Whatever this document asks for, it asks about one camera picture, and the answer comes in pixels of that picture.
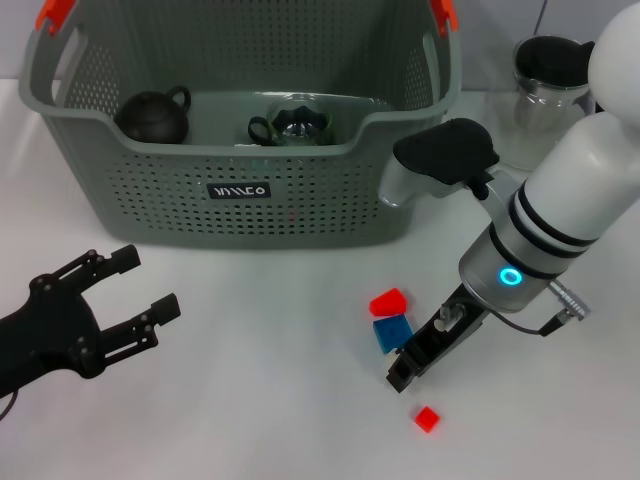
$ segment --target red block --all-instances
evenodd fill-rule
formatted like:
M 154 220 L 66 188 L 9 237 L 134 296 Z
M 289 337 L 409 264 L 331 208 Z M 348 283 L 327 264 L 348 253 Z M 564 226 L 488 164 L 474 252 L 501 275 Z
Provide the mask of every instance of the red block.
M 440 416 L 431 410 L 429 407 L 425 407 L 416 417 L 416 424 L 427 433 L 435 428 L 440 422 Z
M 374 317 L 393 317 L 407 313 L 407 306 L 407 298 L 400 290 L 394 288 L 372 300 L 369 311 Z

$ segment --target black ring band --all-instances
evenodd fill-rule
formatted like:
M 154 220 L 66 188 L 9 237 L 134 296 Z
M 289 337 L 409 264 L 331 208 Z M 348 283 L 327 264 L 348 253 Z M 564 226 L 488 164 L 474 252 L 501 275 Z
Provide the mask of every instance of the black ring band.
M 491 243 L 493 243 L 493 246 L 496 247 L 496 250 L 502 256 L 502 258 L 504 258 L 507 262 L 509 262 L 509 264 L 520 270 L 525 275 L 533 278 L 538 278 L 540 280 L 554 280 L 564 273 L 544 273 L 539 272 L 534 268 L 527 267 L 524 263 L 514 257 L 511 252 L 509 252 L 509 250 L 507 250 L 507 248 L 502 244 L 502 242 L 498 238 L 496 227 L 495 225 L 493 225 L 493 223 L 491 224 L 491 227 L 489 227 L 489 237 L 491 238 Z
M 522 208 L 524 209 L 527 216 L 544 233 L 546 233 L 550 237 L 555 238 L 559 242 L 566 243 L 567 245 L 571 245 L 573 247 L 589 247 L 599 240 L 598 238 L 596 238 L 595 240 L 579 240 L 577 238 L 570 237 L 569 235 L 565 235 L 564 233 L 553 228 L 551 225 L 545 222 L 540 215 L 536 213 L 536 211 L 531 206 L 531 203 L 529 203 L 529 199 L 524 193 L 525 185 L 526 182 L 523 183 L 522 187 L 520 187 L 520 189 L 518 190 L 518 199 L 520 200 L 520 204 L 522 205 Z
M 509 217 L 513 222 L 513 226 L 516 227 L 516 230 L 518 230 L 518 232 L 520 232 L 520 235 L 526 238 L 533 246 L 539 248 L 545 253 L 548 253 L 549 255 L 553 255 L 554 257 L 558 258 L 578 258 L 580 255 L 586 252 L 586 250 L 583 250 L 581 252 L 570 252 L 561 250 L 560 248 L 554 247 L 553 245 L 549 245 L 541 238 L 538 238 L 531 230 L 527 228 L 527 226 L 518 216 L 518 212 L 516 211 L 515 196 L 511 197 L 511 201 L 509 202 Z

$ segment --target gray plastic basket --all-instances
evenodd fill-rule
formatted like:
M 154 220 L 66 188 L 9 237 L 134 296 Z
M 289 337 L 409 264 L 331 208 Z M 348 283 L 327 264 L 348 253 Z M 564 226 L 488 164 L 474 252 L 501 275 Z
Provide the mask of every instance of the gray plastic basket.
M 412 212 L 377 198 L 393 144 L 440 123 L 460 89 L 458 34 L 447 22 L 438 35 L 427 0 L 77 0 L 58 32 L 51 25 L 31 35 L 20 95 L 42 114 L 105 227 L 134 242 L 321 248 L 395 239 Z M 138 143 L 113 122 L 131 95 L 178 84 L 194 92 L 187 144 Z M 268 98 L 259 92 L 326 95 L 352 132 L 328 147 L 220 146 L 230 109 L 247 121 L 264 113 L 249 107 Z M 209 194 L 257 182 L 270 198 Z

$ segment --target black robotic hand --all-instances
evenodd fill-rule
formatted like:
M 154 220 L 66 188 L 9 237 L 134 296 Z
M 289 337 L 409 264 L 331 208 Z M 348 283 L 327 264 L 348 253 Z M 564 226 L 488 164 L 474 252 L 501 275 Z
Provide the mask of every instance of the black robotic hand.
M 156 347 L 154 327 L 180 316 L 175 295 L 104 331 L 82 297 L 96 283 L 139 265 L 138 252 L 129 245 L 110 259 L 91 250 L 57 272 L 35 278 L 27 303 L 0 319 L 0 398 L 54 370 L 94 378 L 108 366 Z

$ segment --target white wall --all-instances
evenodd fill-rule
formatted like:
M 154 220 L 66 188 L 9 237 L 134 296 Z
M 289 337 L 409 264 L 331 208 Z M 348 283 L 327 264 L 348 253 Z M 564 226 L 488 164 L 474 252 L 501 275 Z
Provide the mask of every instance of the white wall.
M 464 88 L 483 90 L 508 84 L 513 47 L 533 34 L 543 1 L 455 0 L 462 32 Z M 635 1 L 549 0 L 540 32 L 595 40 L 609 19 L 632 3 Z M 19 75 L 27 38 L 43 4 L 44 0 L 0 0 L 0 78 Z M 579 21 L 575 20 L 577 12 Z

